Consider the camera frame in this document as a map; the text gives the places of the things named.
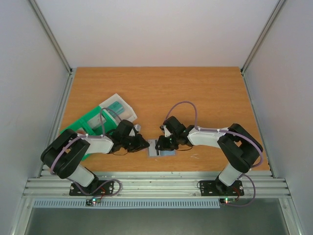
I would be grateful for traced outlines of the blue card holder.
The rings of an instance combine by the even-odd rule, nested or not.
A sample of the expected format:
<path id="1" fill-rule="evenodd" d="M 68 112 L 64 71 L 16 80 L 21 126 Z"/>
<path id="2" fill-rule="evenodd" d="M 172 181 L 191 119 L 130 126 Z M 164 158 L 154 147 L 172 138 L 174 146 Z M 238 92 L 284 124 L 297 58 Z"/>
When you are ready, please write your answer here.
<path id="1" fill-rule="evenodd" d="M 168 156 L 174 156 L 176 154 L 176 151 L 175 150 L 173 150 L 173 151 L 159 150 L 159 153 L 160 153 L 160 156 L 158 156 L 158 157 L 168 157 Z"/>

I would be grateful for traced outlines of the card with magnetic stripe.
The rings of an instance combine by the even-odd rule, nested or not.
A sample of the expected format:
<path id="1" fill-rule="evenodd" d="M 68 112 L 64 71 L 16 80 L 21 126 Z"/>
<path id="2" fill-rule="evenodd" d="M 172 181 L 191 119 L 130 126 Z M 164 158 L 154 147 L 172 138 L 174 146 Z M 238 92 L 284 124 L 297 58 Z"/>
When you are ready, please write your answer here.
<path id="1" fill-rule="evenodd" d="M 158 157 L 160 156 L 159 151 L 156 149 L 157 139 L 148 140 L 149 148 L 148 148 L 148 156 L 149 157 Z"/>

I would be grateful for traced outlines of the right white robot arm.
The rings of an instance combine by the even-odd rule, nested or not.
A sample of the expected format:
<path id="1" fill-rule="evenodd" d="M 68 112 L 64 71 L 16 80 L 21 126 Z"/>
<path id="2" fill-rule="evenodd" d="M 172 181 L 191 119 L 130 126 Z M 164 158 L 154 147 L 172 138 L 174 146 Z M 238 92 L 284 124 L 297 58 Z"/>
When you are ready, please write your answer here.
<path id="1" fill-rule="evenodd" d="M 166 119 L 161 127 L 156 150 L 173 151 L 181 145 L 189 147 L 209 146 L 219 148 L 228 160 L 227 166 L 215 180 L 219 195 L 233 189 L 235 181 L 251 168 L 263 162 L 263 148 L 241 125 L 234 123 L 228 128 L 210 129 L 195 125 L 185 127 L 176 117 Z"/>

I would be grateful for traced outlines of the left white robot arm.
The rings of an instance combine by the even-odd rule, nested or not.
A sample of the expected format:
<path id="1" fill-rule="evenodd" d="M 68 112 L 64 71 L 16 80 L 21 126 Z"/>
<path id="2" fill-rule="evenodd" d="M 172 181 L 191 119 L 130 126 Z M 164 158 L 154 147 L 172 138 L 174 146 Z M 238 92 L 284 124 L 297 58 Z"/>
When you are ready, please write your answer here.
<path id="1" fill-rule="evenodd" d="M 135 153 L 148 148 L 149 143 L 128 120 L 119 122 L 115 129 L 99 136 L 79 134 L 66 129 L 41 154 L 41 161 L 49 167 L 50 173 L 61 179 L 69 179 L 81 186 L 87 195 L 98 191 L 96 176 L 81 165 L 88 154 L 114 154 L 120 149 Z"/>

